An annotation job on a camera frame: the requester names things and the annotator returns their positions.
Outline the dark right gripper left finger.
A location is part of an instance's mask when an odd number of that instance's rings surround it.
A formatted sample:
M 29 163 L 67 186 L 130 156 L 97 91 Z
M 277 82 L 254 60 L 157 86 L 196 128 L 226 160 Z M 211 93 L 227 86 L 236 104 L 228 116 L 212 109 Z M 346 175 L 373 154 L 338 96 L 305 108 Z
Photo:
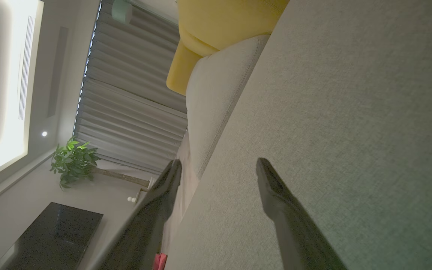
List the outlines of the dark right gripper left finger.
M 164 225 L 173 213 L 181 176 L 181 161 L 170 161 L 98 258 L 99 270 L 152 268 L 161 247 Z

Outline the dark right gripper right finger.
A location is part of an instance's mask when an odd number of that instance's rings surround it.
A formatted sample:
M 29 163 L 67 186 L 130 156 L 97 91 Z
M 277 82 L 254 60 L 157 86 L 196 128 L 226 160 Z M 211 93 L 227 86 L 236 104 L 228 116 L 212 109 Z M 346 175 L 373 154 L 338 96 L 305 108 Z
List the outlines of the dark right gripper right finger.
M 346 266 L 269 160 L 256 163 L 265 214 L 274 223 L 285 270 L 344 270 Z

